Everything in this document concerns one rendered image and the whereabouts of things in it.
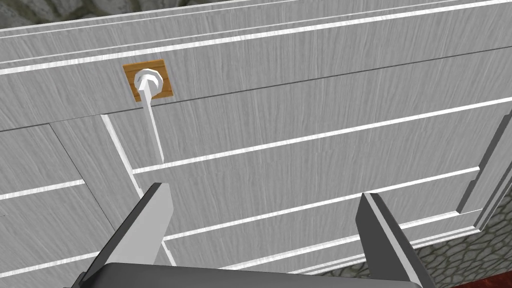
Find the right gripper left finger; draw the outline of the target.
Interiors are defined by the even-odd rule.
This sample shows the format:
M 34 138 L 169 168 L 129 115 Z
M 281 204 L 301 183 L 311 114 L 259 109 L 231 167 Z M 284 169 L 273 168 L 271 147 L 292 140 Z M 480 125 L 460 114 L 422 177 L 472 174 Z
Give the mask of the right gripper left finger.
M 152 265 L 173 215 L 168 183 L 153 183 L 84 273 L 83 281 L 109 263 Z

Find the grey wooden door leaf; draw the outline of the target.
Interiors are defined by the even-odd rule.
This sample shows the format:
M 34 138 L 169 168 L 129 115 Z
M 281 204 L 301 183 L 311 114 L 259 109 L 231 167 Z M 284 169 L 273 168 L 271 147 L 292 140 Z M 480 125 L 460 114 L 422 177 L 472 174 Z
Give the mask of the grey wooden door leaf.
M 163 59 L 151 108 L 123 65 Z M 416 247 L 478 232 L 512 162 L 512 0 L 233 0 L 0 29 L 0 284 L 83 267 L 154 182 L 158 261 L 363 259 L 362 193 Z

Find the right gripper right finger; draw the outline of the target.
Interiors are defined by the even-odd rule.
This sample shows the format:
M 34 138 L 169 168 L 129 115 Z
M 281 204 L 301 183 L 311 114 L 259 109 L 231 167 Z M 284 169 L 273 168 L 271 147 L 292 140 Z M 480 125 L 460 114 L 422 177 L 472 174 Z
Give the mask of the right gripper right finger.
M 378 193 L 361 195 L 355 222 L 371 278 L 403 282 L 410 288 L 436 288 Z

